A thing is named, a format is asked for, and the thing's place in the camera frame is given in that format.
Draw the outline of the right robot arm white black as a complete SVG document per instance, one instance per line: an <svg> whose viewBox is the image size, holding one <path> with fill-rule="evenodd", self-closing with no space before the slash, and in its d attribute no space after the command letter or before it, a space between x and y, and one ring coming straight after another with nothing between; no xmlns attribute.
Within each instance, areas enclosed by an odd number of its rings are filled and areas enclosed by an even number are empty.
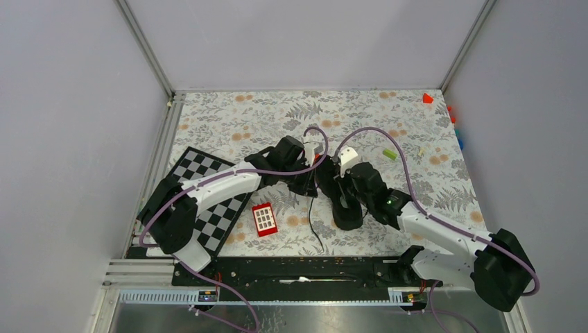
<svg viewBox="0 0 588 333"><path fill-rule="evenodd" d="M334 166L323 177L320 189L330 199L341 230L361 227L366 210L380 224L417 234L447 251L435 254L423 246L406 250L397 274L408 286L439 280L475 291L491 307L509 312L533 279L535 269L512 232L464 228L454 221L440 223L421 212L411 195L389 188L369 162L353 166L344 175Z"/></svg>

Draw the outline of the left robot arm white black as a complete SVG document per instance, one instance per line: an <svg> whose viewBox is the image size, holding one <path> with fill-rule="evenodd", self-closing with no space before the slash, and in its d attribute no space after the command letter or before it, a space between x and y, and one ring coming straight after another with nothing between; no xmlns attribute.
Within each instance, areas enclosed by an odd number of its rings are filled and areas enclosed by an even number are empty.
<svg viewBox="0 0 588 333"><path fill-rule="evenodd" d="M189 268L199 285L215 276L211 255L196 234L196 219L209 208L241 194L253 193L278 182L303 195L309 185L320 144L287 135L276 146L251 154L234 166L197 180L161 180L137 220L155 245Z"/></svg>

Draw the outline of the black sneaker shoe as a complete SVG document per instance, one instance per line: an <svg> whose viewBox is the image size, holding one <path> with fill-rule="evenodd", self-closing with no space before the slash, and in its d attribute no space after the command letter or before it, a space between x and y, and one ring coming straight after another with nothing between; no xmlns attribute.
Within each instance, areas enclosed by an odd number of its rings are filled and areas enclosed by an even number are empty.
<svg viewBox="0 0 588 333"><path fill-rule="evenodd" d="M360 202L345 191L347 184L341 178L339 169L331 156L325 155L324 161L315 170L318 188L331 202L336 227L344 231L359 229L363 225L363 210Z"/></svg>

